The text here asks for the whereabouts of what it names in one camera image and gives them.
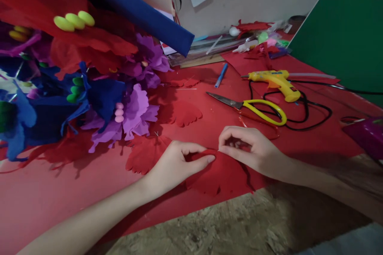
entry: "left hand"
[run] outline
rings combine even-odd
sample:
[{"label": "left hand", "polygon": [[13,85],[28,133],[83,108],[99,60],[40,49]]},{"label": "left hand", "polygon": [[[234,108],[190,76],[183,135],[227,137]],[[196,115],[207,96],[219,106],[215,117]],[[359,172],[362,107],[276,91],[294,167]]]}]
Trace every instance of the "left hand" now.
[{"label": "left hand", "polygon": [[195,161],[186,162],[184,155],[200,153],[206,148],[196,143],[172,141],[153,169],[142,178],[152,199],[173,189],[189,176],[203,170],[214,159],[206,155]]}]

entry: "yellow scissors handle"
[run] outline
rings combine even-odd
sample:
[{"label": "yellow scissors handle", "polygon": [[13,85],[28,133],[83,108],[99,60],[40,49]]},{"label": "yellow scissors handle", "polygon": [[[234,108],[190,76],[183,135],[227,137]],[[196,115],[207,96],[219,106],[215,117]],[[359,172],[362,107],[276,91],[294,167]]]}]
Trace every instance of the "yellow scissors handle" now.
[{"label": "yellow scissors handle", "polygon": [[[250,105],[252,103],[266,104],[266,105],[269,105],[270,107],[274,108],[282,116],[281,122],[276,122],[273,119],[270,119],[264,113],[262,113],[261,111],[259,111],[258,109],[254,108],[252,105]],[[284,113],[284,111],[282,111],[282,109],[280,107],[278,107],[276,104],[274,104],[272,102],[269,102],[266,100],[246,100],[246,101],[243,101],[243,106],[250,109],[252,112],[256,113],[258,116],[263,118],[265,121],[272,123],[276,126],[282,126],[287,122],[287,117],[286,117],[286,114]]]}]

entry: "green board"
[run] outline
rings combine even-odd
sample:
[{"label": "green board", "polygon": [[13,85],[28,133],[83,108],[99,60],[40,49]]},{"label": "green board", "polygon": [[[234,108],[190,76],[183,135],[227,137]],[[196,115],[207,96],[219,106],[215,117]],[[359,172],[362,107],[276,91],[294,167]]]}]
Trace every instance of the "green board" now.
[{"label": "green board", "polygon": [[[289,48],[347,88],[383,92],[383,0],[319,0]],[[383,107],[383,96],[362,96]]]}]

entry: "scissor blade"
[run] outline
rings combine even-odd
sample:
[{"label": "scissor blade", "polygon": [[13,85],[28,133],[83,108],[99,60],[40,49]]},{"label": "scissor blade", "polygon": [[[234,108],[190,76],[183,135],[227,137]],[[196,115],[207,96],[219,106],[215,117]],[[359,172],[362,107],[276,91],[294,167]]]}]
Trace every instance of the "scissor blade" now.
[{"label": "scissor blade", "polygon": [[237,109],[240,109],[242,107],[242,105],[243,105],[243,102],[236,102],[236,101],[230,100],[229,98],[225,98],[224,96],[220,96],[220,95],[213,94],[213,93],[210,93],[210,92],[206,92],[206,93],[208,95],[212,96],[213,98],[216,98],[220,102],[222,102],[224,104],[227,104],[229,106],[232,106],[234,108],[237,108]]}]

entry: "hand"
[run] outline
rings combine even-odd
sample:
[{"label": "hand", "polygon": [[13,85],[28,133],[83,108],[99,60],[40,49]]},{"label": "hand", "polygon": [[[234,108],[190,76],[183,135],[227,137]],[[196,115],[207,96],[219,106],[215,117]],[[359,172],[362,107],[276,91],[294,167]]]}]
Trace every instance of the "hand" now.
[{"label": "hand", "polygon": [[[249,146],[250,152],[241,150],[243,145]],[[306,168],[306,164],[280,152],[255,128],[225,127],[219,136],[219,151],[267,177],[292,184],[301,184],[299,174]]]},{"label": "hand", "polygon": [[215,159],[214,155],[206,155],[191,162],[186,162],[184,157],[189,153],[201,153],[205,150],[205,147],[196,143],[172,141],[157,164],[142,178],[150,196],[153,199],[160,197],[189,176],[207,167]]}]

